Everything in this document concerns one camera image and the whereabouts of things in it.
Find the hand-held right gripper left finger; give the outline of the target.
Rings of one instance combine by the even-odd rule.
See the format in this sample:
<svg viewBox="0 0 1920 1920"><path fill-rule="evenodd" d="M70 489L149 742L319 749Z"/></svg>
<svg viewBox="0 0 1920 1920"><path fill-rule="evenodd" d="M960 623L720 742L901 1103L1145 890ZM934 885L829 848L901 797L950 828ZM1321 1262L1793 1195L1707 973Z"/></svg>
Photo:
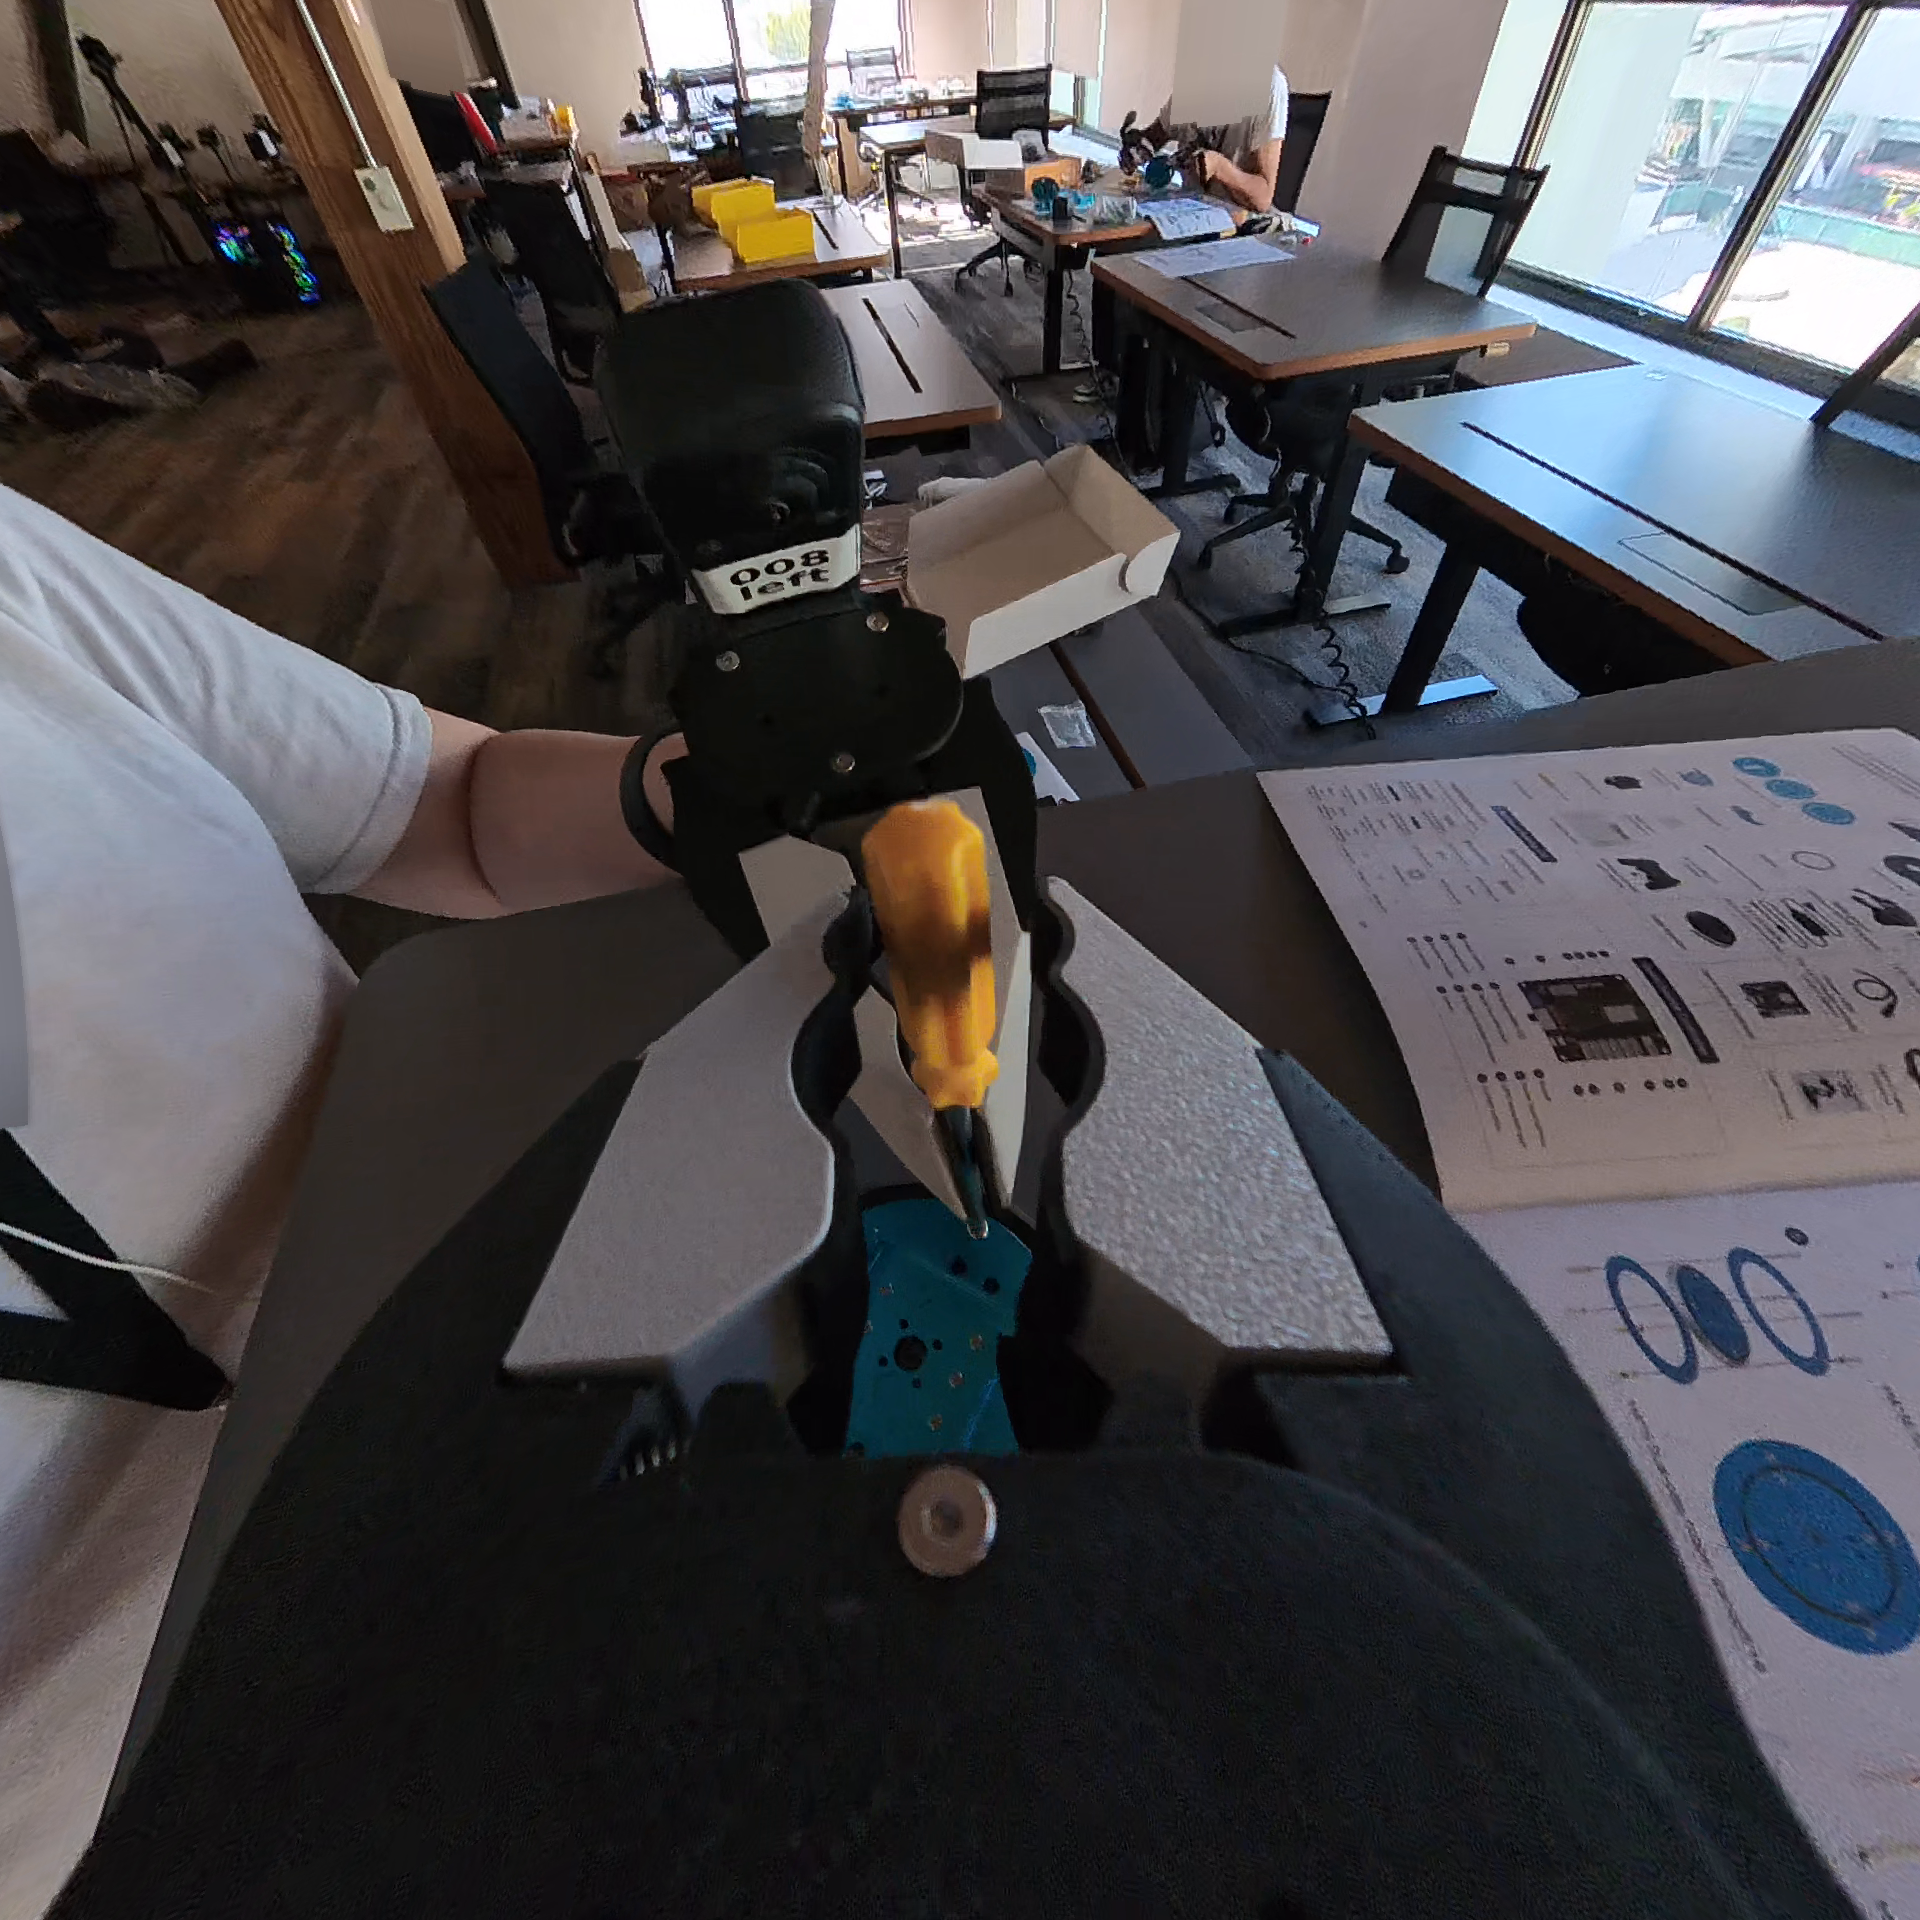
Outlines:
<svg viewBox="0 0 1920 1920"><path fill-rule="evenodd" d="M855 1145L869 894L827 894L659 1038L502 1355L508 1380L771 1385L844 1443L869 1332Z"/></svg>

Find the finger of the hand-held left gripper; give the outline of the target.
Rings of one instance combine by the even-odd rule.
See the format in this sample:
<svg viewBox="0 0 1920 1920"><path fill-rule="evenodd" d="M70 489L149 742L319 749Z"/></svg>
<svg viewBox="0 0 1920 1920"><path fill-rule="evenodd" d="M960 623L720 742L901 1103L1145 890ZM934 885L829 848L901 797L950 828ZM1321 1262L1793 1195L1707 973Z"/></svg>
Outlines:
<svg viewBox="0 0 1920 1920"><path fill-rule="evenodd" d="M1037 980L1028 980L1028 935L1021 928L1014 906L995 906L995 993L998 993L998 1031L995 1059L998 1078L981 1093L978 1137L981 1165L995 1168L995 1195L1010 1201L1021 1183L1021 1145L1023 1145L1023 1078L1028 1078L1028 1022L1037 1022Z"/></svg>
<svg viewBox="0 0 1920 1920"><path fill-rule="evenodd" d="M796 835L752 848L741 866L752 880L768 936L792 935L816 906L855 890L855 863ZM882 989L858 998L855 1024L858 1024L858 1064L863 1064L855 1084L855 1108L908 1165L908 1178L916 1178L940 1201L960 1201L960 1189L950 1178L950 1151L940 1137L940 1114L929 1093L914 1084L914 1067L901 1064L901 1022L882 998Z"/></svg>

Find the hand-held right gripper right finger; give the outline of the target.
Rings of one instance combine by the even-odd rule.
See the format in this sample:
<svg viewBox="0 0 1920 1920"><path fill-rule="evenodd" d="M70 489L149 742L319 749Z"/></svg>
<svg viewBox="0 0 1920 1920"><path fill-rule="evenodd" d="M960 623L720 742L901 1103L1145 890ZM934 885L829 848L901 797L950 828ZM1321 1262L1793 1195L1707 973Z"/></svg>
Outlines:
<svg viewBox="0 0 1920 1920"><path fill-rule="evenodd" d="M1260 1042L1068 880L1028 1012L1028 1443L1083 1451L1138 1380L1207 1424L1260 1375L1388 1375Z"/></svg>

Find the yellow-handled screwdriver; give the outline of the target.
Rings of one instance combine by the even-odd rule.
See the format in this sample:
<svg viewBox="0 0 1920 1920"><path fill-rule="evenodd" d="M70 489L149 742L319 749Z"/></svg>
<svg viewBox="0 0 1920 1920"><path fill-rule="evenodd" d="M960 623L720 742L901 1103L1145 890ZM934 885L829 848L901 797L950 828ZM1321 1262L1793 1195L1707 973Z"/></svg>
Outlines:
<svg viewBox="0 0 1920 1920"><path fill-rule="evenodd" d="M872 935L890 973L908 1072L924 1092L964 1236L989 1236L978 1114L998 1084L998 977L989 835L950 804L896 804L858 843Z"/></svg>

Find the blue round bracket base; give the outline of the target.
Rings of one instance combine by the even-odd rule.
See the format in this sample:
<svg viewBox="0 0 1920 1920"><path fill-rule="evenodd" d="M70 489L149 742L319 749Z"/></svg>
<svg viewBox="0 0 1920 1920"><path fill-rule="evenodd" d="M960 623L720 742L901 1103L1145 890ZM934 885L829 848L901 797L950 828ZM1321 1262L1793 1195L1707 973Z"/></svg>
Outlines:
<svg viewBox="0 0 1920 1920"><path fill-rule="evenodd" d="M998 1349L1021 1327L1028 1247L1010 1226L969 1236L929 1192L872 1195L863 1247L846 1459L1014 1459Z"/></svg>

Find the person's left forearm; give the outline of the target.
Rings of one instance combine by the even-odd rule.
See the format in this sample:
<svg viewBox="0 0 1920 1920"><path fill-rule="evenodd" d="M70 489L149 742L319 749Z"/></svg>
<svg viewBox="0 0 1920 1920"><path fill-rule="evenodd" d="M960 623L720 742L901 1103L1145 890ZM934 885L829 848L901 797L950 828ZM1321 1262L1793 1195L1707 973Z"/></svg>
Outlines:
<svg viewBox="0 0 1920 1920"><path fill-rule="evenodd" d="M620 811L640 738L425 720L413 811L393 850L344 890L350 903L480 921L668 880Z"/></svg>

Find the dark grey desk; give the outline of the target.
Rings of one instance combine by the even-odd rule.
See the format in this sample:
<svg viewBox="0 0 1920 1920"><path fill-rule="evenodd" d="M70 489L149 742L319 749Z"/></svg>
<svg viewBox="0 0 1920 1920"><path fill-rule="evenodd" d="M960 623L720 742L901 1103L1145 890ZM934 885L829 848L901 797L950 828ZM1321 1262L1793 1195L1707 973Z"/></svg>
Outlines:
<svg viewBox="0 0 1920 1920"><path fill-rule="evenodd" d="M1392 1372L1207 1424L1138 1380L1037 1451L1023 1273L1014 1459L508 1380L649 1045L745 966L683 890L413 936L53 1915L1860 1915L1260 775L1079 813L1042 863L1260 1042Z"/></svg>

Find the dark side desk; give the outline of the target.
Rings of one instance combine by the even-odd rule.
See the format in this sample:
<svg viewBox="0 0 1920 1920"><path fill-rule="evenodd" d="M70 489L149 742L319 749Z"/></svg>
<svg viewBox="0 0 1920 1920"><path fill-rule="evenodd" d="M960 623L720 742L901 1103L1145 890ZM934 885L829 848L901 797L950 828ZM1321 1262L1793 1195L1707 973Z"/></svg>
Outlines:
<svg viewBox="0 0 1920 1920"><path fill-rule="evenodd" d="M1055 636L989 683L1047 804L1251 774L1145 607Z"/></svg>

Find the black wristband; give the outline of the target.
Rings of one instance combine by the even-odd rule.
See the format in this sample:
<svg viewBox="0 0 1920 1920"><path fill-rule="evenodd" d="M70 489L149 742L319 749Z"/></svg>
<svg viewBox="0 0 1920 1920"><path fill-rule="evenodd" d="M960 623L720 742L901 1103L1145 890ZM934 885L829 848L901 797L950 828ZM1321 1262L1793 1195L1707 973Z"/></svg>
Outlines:
<svg viewBox="0 0 1920 1920"><path fill-rule="evenodd" d="M659 811L659 797L672 797L663 767L672 767L682 754L683 733L663 729L652 738L629 738L620 760L620 821L663 872L682 872L672 811Z"/></svg>

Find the white cardboard tray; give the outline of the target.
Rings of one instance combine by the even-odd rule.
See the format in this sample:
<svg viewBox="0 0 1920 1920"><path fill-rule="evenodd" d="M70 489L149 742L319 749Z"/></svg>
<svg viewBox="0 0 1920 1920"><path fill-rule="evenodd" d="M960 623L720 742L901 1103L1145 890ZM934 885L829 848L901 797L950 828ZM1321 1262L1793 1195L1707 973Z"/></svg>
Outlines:
<svg viewBox="0 0 1920 1920"><path fill-rule="evenodd" d="M944 623L960 679L1158 595L1179 531L1088 444L955 480L908 525L908 597Z"/></svg>

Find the printed instruction booklet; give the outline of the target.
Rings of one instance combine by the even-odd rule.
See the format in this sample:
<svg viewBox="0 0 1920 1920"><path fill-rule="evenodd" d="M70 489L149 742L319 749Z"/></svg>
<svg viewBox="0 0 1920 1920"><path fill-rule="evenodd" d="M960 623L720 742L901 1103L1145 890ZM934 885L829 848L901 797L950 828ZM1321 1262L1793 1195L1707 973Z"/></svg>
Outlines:
<svg viewBox="0 0 1920 1920"><path fill-rule="evenodd" d="M1747 1729L1914 1915L1920 749L1275 774L1438 1195L1595 1394Z"/></svg>

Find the wooden pillar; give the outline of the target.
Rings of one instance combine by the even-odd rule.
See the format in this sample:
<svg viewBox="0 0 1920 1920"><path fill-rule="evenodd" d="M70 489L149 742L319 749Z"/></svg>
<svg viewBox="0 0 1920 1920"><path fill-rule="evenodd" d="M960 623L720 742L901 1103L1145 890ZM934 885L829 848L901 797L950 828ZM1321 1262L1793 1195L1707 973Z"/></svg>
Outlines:
<svg viewBox="0 0 1920 1920"><path fill-rule="evenodd" d="M425 302L425 286L463 267L463 241L399 81L388 77L375 11L350 0L220 0L216 11L299 159L309 201L491 564L508 590L567 583L573 564L557 562L547 537L534 464ZM413 218L409 230L375 229L363 185L350 178L363 161L385 161L399 178Z"/></svg>

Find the computer tower with coloured lights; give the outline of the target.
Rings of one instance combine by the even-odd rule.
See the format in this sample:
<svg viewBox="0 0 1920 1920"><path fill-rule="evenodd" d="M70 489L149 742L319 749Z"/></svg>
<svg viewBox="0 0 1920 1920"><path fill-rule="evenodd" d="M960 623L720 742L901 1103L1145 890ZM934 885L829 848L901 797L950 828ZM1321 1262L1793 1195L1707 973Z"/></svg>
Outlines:
<svg viewBox="0 0 1920 1920"><path fill-rule="evenodd" d="M322 286L287 223L213 213L207 241L246 313L303 313L322 302Z"/></svg>

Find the black slatted chair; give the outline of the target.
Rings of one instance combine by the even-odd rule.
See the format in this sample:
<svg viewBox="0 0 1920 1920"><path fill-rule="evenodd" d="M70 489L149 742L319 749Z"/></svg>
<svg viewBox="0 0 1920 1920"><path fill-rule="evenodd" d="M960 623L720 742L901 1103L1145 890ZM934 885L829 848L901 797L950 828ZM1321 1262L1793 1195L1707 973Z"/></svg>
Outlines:
<svg viewBox="0 0 1920 1920"><path fill-rule="evenodd" d="M1383 270L1491 295L1545 185L1547 166L1480 161L1435 148Z"/></svg>
<svg viewBox="0 0 1920 1920"><path fill-rule="evenodd" d="M1836 428L1841 418L1860 408L1868 394L1889 377L1889 368L1920 342L1920 302L1902 326L1819 403L1810 428Z"/></svg>

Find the large window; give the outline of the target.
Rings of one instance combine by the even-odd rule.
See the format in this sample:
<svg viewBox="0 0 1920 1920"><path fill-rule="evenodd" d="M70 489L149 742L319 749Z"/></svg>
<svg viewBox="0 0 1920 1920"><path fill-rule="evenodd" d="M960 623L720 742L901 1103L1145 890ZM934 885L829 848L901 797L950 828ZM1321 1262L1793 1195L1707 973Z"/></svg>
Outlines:
<svg viewBox="0 0 1920 1920"><path fill-rule="evenodd" d="M1914 317L1914 5L1516 0L1467 149L1547 173L1516 290L1803 387Z"/></svg>

